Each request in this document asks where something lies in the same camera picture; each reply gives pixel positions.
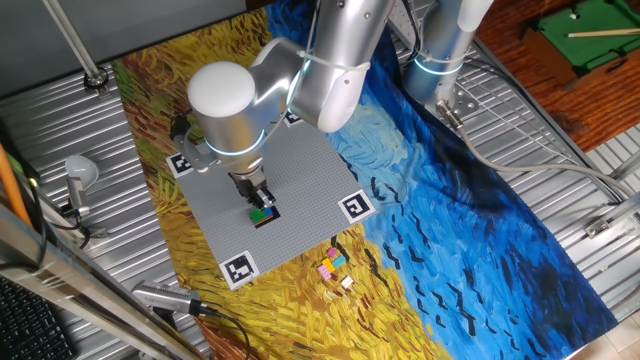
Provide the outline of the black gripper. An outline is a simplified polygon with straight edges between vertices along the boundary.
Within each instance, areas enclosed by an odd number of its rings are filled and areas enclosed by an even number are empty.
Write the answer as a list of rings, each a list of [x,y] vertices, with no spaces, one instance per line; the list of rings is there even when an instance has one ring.
[[[275,203],[275,197],[267,189],[266,175],[262,167],[256,167],[248,173],[230,172],[241,196],[249,198],[250,203],[262,209],[270,208]]]

